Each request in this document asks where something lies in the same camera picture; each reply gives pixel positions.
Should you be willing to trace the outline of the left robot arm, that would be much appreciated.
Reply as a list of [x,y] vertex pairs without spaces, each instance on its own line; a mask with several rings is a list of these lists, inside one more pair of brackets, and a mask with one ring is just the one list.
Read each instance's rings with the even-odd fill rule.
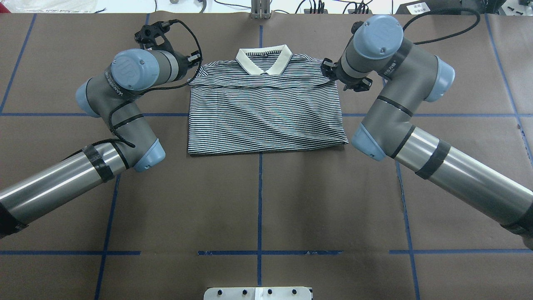
[[76,91],[78,106],[104,122],[108,138],[86,144],[61,161],[1,191],[1,237],[19,233],[42,216],[127,170],[143,172],[166,152],[137,100],[152,91],[172,90],[202,63],[198,38],[184,21],[143,25],[138,47],[119,52],[101,74]]

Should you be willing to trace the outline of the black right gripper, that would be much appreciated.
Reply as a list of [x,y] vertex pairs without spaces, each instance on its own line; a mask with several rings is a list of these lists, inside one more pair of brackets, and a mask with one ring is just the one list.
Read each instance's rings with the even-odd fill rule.
[[331,59],[325,58],[321,64],[321,73],[330,81],[339,80],[344,83],[343,91],[353,90],[357,93],[370,90],[373,85],[373,80],[365,75],[352,76],[348,74],[341,64],[341,60],[333,62]]

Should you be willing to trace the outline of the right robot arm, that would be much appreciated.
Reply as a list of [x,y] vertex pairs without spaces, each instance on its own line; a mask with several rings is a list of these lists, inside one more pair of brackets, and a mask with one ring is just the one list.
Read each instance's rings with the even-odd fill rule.
[[354,22],[339,59],[325,58],[321,70],[355,93],[373,86],[372,73],[385,80],[352,135],[354,148],[375,161],[393,159],[532,248],[532,190],[413,121],[421,106],[445,95],[456,71],[422,42],[407,38],[396,17],[373,15]]

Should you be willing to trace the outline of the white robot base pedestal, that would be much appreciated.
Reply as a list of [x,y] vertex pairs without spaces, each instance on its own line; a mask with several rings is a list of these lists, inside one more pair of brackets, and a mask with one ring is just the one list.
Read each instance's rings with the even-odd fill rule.
[[304,286],[278,287],[213,287],[204,300],[312,300],[312,288]]

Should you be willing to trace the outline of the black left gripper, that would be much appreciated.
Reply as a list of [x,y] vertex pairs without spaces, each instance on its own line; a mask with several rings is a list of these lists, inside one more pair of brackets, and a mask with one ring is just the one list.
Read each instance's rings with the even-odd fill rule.
[[[197,46],[197,50],[190,55],[183,55],[173,49],[171,42],[166,37],[171,25],[182,25],[192,36]],[[140,45],[141,49],[152,49],[165,51],[171,54],[178,63],[184,64],[189,70],[192,67],[201,66],[201,47],[198,38],[194,32],[183,21],[158,21],[152,25],[143,25],[142,28],[134,34],[134,40]]]

